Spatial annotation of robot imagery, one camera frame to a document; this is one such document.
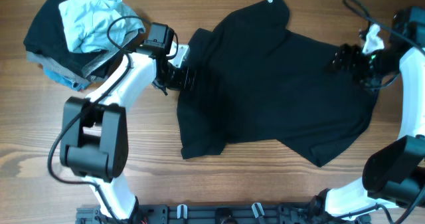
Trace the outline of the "black polo shirt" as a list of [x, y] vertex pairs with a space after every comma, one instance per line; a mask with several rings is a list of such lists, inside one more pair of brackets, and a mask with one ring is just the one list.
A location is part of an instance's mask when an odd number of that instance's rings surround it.
[[327, 72], [338, 47], [289, 31], [289, 19], [284, 0], [263, 0], [194, 33], [195, 83], [177, 104], [184, 159], [277, 140], [321, 167], [368, 128], [378, 94]]

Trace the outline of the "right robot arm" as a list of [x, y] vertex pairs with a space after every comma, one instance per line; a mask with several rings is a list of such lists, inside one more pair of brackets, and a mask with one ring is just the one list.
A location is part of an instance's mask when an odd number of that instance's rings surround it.
[[415, 207], [424, 206], [424, 9], [411, 6], [393, 18], [389, 48], [378, 36], [385, 26], [366, 14], [373, 25], [362, 51], [343, 47], [328, 70], [347, 70], [355, 81], [374, 89], [388, 74], [403, 81], [402, 122], [398, 139], [373, 154], [359, 179], [316, 195], [306, 210], [306, 223], [367, 223], [369, 213], [403, 208], [402, 223]]

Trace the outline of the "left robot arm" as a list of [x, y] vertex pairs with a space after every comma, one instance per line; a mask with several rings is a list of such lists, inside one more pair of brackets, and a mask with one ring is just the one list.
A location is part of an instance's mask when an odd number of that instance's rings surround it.
[[66, 101], [62, 131], [53, 147], [60, 150], [61, 164], [79, 178], [75, 183], [89, 185], [99, 201], [92, 223], [144, 223], [124, 175], [127, 113], [146, 86], [163, 92], [192, 90], [196, 72], [183, 66], [188, 53], [171, 27], [153, 23], [146, 40], [124, 55], [99, 89]]

